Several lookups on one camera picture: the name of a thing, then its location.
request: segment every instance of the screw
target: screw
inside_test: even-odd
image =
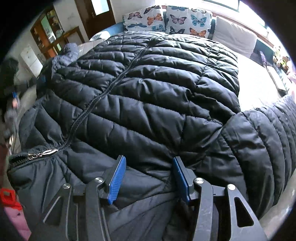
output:
[[[63,185],[63,188],[64,188],[64,189],[69,189],[70,186],[71,186],[70,183],[65,183],[65,184]]]
[[[104,181],[104,179],[102,178],[102,177],[97,177],[96,179],[95,179],[95,182],[96,183],[102,183]]]
[[[229,190],[233,191],[233,190],[235,190],[235,185],[233,185],[233,184],[228,184],[228,185],[227,185],[227,188],[228,188]]]
[[[200,177],[198,178],[195,178],[194,181],[197,183],[197,184],[203,184],[204,180]]]

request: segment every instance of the zipper pull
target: zipper pull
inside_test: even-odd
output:
[[[37,154],[36,153],[29,153],[28,154],[28,159],[32,161],[32,160],[34,160],[36,158],[40,158],[40,157],[43,157],[45,155],[51,155],[51,154],[57,152],[58,150],[59,149],[54,148],[54,149],[46,150],[44,152],[40,152],[40,153],[37,153]]]

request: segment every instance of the jacket zipper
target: jacket zipper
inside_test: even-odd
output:
[[[11,170],[12,168],[16,168],[20,165],[23,165],[29,161],[35,161],[37,159],[40,158],[44,158],[44,157],[49,157],[53,154],[56,154],[57,152],[60,152],[64,149],[66,149],[68,146],[70,146],[70,144],[72,143],[72,139],[76,133],[77,128],[79,127],[79,125],[81,124],[81,122],[88,116],[88,114],[93,110],[94,106],[108,93],[111,92],[111,90],[121,81],[121,79],[125,76],[125,74],[130,70],[130,68],[132,67],[133,63],[136,62],[139,58],[141,58],[143,56],[143,53],[150,47],[152,41],[156,41],[157,39],[159,39],[160,37],[153,39],[150,41],[150,43],[147,45],[146,48],[144,48],[143,50],[140,51],[139,55],[137,57],[135,57],[132,62],[130,63],[130,65],[126,68],[125,71],[123,71],[110,85],[109,87],[99,96],[95,97],[89,104],[89,106],[84,110],[84,113],[81,114],[73,123],[73,125],[70,128],[69,131],[69,136],[66,139],[65,143],[60,146],[58,149],[57,148],[53,148],[53,149],[49,149],[46,150],[44,152],[41,153],[28,153],[28,154],[24,154],[24,155],[16,155],[13,156],[13,158],[10,159],[9,161],[9,170]]]

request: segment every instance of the quilted jacket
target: quilted jacket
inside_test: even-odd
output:
[[[22,118],[24,151],[8,170],[29,227],[62,184],[90,182],[118,155],[127,170],[106,208],[112,240],[176,238],[168,225],[175,156],[211,184],[237,186],[262,217],[295,169],[296,105],[286,96],[241,112],[237,74],[237,57],[224,45],[157,32],[113,36],[58,69]]]

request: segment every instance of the white bed sheet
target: white bed sheet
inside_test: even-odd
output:
[[[242,111],[272,104],[281,98],[266,68],[239,54],[239,104]]]

